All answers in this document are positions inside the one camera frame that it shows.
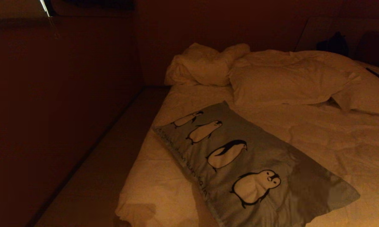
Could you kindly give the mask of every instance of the white bed sheet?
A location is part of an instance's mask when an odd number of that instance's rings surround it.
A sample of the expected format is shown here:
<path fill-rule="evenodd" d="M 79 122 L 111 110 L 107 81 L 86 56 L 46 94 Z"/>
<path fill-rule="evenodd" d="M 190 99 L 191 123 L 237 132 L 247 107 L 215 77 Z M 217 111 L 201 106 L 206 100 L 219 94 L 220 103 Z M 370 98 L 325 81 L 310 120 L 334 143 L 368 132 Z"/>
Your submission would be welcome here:
<path fill-rule="evenodd" d="M 230 86 L 175 85 L 153 125 L 226 100 L 231 109 L 303 151 L 353 185 L 361 198 L 307 227 L 379 227 L 379 115 L 342 112 L 330 103 L 244 109 Z M 120 193 L 116 214 L 133 227 L 214 227 L 198 188 L 150 130 Z"/>

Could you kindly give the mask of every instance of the floor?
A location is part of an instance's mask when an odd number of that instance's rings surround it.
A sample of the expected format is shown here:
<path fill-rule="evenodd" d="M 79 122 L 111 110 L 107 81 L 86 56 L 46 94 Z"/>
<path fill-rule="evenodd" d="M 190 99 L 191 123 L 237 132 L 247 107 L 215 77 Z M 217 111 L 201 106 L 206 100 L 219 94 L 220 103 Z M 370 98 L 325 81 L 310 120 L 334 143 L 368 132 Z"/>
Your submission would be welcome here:
<path fill-rule="evenodd" d="M 124 227 L 114 215 L 119 192 L 168 93 L 145 88 L 108 132 L 35 227 Z"/>

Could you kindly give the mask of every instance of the penguin print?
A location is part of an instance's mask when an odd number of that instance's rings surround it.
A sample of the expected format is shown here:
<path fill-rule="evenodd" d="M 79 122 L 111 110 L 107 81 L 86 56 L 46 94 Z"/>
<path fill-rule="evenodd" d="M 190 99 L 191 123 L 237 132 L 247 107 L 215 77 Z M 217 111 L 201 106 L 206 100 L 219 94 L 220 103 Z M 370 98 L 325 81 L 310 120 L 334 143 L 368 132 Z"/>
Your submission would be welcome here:
<path fill-rule="evenodd" d="M 230 193 L 234 193 L 239 197 L 241 205 L 255 205 L 261 202 L 269 190 L 276 188 L 281 184 L 279 175 L 272 170 L 264 170 L 259 173 L 249 172 L 241 175 L 231 187 Z"/>
<path fill-rule="evenodd" d="M 176 120 L 175 122 L 172 122 L 172 124 L 174 125 L 174 128 L 178 128 L 180 126 L 183 126 L 191 120 L 192 120 L 192 122 L 191 122 L 191 124 L 192 124 L 196 120 L 197 116 L 203 115 L 203 114 L 204 114 L 204 112 L 198 111 L 198 112 L 186 115 L 185 117 L 182 117 L 182 118 Z"/>
<path fill-rule="evenodd" d="M 247 150 L 246 141 L 237 139 L 212 151 L 206 158 L 208 164 L 216 171 L 216 169 L 227 166 L 244 150 Z"/>
<path fill-rule="evenodd" d="M 191 131 L 186 139 L 191 140 L 191 145 L 198 143 L 204 138 L 211 137 L 213 131 L 221 127 L 223 123 L 221 121 L 213 121 L 205 125 L 197 125 L 197 128 Z"/>

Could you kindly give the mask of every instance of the dark brown wall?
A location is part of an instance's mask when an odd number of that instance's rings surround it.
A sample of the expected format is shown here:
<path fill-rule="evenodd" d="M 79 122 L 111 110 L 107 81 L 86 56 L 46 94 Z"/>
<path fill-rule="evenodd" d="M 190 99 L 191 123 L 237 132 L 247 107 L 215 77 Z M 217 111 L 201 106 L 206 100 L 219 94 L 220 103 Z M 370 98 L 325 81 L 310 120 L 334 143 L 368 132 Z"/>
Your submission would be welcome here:
<path fill-rule="evenodd" d="M 379 19 L 379 0 L 344 0 L 339 17 Z"/>
<path fill-rule="evenodd" d="M 194 42 L 222 51 L 293 50 L 310 16 L 336 16 L 342 0 L 137 0 L 135 30 L 146 84 L 161 85 L 175 54 Z"/>
<path fill-rule="evenodd" d="M 0 227 L 22 227 L 143 85 L 132 19 L 0 30 Z"/>

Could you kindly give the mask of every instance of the white pillow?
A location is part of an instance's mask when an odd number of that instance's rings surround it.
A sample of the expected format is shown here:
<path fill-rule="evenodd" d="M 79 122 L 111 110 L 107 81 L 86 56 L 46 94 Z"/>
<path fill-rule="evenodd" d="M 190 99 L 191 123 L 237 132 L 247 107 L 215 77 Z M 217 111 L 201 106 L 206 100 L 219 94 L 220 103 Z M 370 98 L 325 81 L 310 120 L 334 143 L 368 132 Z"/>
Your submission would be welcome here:
<path fill-rule="evenodd" d="M 286 66 L 298 62 L 300 59 L 292 56 L 291 52 L 280 50 L 264 50 L 252 52 L 236 60 L 237 67 L 244 66 Z"/>
<path fill-rule="evenodd" d="M 234 63 L 229 75 L 236 105 L 255 108 L 325 102 L 355 77 L 314 59 L 285 57 L 261 64 L 269 66 L 260 66 L 253 54 Z"/>
<path fill-rule="evenodd" d="M 227 73 L 234 60 L 250 52 L 247 44 L 237 44 L 219 53 L 213 48 L 192 44 L 182 55 L 174 56 L 167 69 L 165 85 L 229 84 Z"/>
<path fill-rule="evenodd" d="M 354 109 L 379 114 L 379 78 L 363 66 L 348 57 L 324 51 L 301 51 L 292 55 L 300 59 L 316 59 L 341 71 L 355 73 L 359 77 L 332 98 L 345 111 Z"/>

